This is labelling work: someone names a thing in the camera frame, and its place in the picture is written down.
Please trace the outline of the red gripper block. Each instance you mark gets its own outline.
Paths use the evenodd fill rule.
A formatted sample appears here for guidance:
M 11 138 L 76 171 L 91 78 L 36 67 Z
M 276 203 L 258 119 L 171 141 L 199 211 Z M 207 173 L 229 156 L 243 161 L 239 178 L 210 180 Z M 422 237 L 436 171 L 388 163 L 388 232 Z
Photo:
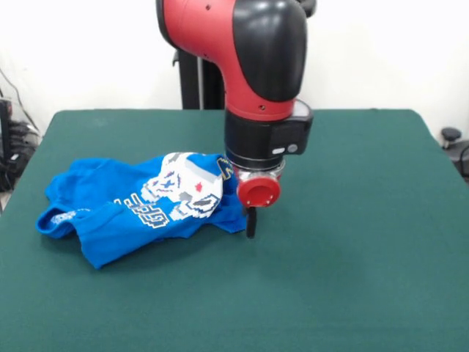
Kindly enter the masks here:
M 280 197 L 280 179 L 286 162 L 283 158 L 229 158 L 229 161 L 237 179 L 237 196 L 245 206 L 246 237 L 252 239 L 256 234 L 256 208 L 269 207 Z

